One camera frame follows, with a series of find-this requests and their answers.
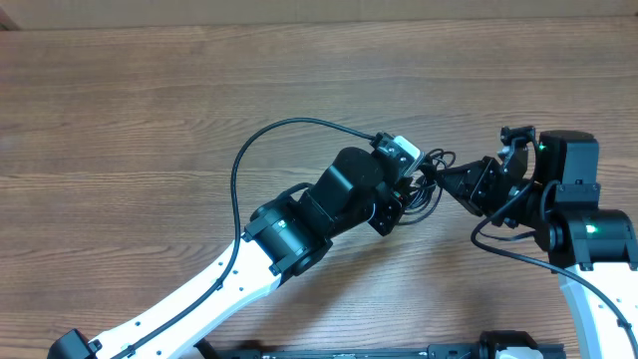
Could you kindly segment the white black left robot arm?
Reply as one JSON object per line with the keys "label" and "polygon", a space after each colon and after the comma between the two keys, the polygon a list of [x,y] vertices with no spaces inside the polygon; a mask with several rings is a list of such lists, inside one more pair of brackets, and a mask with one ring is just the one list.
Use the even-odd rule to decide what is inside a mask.
{"label": "white black left robot arm", "polygon": [[232,314],[320,261],[333,237],[362,223],[386,235],[403,215],[422,151],[340,151],[313,184],[259,207],[215,263],[144,313],[92,340],[73,329],[51,358],[200,358],[199,343]]}

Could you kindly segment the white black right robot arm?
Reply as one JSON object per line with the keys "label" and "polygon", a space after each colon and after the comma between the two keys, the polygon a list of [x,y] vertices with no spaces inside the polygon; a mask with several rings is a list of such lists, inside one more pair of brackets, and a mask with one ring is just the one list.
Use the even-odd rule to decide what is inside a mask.
{"label": "white black right robot arm", "polygon": [[[496,158],[454,168],[424,166],[437,184],[481,221],[471,233],[478,248],[556,274],[584,358],[637,355],[637,235],[629,216],[599,206],[599,145],[593,135],[568,130],[538,133],[504,127]],[[527,231],[545,260],[480,242],[488,225]]]}

